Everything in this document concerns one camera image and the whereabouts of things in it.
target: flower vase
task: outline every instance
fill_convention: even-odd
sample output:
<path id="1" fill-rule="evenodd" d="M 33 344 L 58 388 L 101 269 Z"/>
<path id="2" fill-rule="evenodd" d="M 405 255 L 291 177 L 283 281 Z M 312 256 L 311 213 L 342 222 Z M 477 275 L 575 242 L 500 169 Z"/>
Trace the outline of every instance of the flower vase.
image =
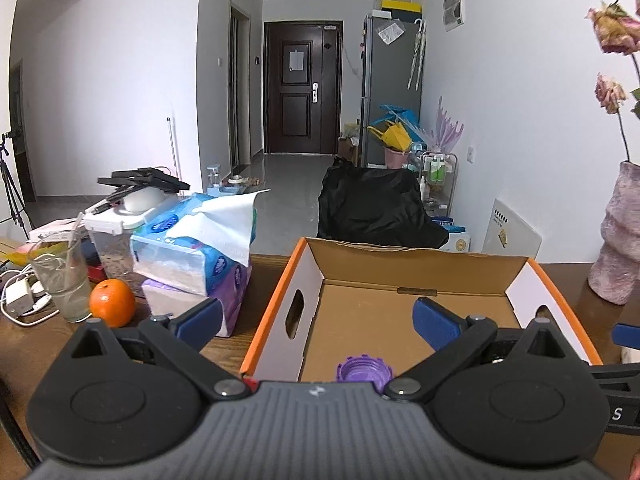
<path id="1" fill-rule="evenodd" d="M 600 228 L 604 245 L 589 286 L 603 300 L 624 305 L 640 278 L 640 166 L 620 164 L 620 176 Z"/>

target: gray refrigerator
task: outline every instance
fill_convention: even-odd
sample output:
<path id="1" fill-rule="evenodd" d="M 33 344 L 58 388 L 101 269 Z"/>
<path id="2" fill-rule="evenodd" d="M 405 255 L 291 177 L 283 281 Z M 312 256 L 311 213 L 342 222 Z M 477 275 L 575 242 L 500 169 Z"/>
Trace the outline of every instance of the gray refrigerator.
<path id="1" fill-rule="evenodd" d="M 418 90 L 415 90 L 415 79 L 411 89 L 407 90 L 411 63 L 414 59 L 415 35 L 418 33 L 417 23 L 402 23 L 406 29 L 404 34 L 391 44 L 385 44 L 376 29 L 389 20 L 368 17 L 364 23 L 364 52 L 362 61 L 362 111 L 360 113 L 360 165 L 366 168 L 369 164 L 383 165 L 385 154 L 382 143 L 367 130 L 373 121 L 386 115 L 380 105 L 395 105 L 412 110 L 420 117 L 422 100 L 422 78 Z M 384 131 L 386 126 L 377 126 Z"/>

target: box handle hole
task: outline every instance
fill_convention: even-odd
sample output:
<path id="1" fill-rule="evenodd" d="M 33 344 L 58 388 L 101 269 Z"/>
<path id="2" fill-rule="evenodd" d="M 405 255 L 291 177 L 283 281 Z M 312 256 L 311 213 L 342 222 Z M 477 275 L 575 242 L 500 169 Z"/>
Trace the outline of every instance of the box handle hole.
<path id="1" fill-rule="evenodd" d="M 296 332 L 298 331 L 298 324 L 300 323 L 300 318 L 302 317 L 302 310 L 304 309 L 304 307 L 305 298 L 302 295 L 302 292 L 300 292 L 300 290 L 298 289 L 293 295 L 293 300 L 291 301 L 289 312 L 287 312 L 287 317 L 284 321 L 284 327 L 287 331 L 289 339 L 293 339 L 296 336 Z"/>

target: tissue paper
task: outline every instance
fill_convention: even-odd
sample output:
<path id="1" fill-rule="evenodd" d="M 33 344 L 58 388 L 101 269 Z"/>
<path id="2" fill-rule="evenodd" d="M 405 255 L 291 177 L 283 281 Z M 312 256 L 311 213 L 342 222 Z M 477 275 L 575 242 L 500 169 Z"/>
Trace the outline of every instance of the tissue paper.
<path id="1" fill-rule="evenodd" d="M 194 208 L 191 214 L 178 220 L 166 232 L 166 236 L 195 238 L 248 267 L 254 227 L 254 201 L 258 193 L 262 192 L 207 200 L 202 206 Z"/>

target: brown door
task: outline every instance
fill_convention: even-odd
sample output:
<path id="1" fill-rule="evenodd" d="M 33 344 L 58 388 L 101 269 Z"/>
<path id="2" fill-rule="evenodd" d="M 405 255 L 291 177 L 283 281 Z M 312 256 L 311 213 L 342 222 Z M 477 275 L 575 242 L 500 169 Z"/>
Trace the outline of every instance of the brown door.
<path id="1" fill-rule="evenodd" d="M 267 152 L 336 152 L 341 27 L 340 22 L 266 24 Z"/>

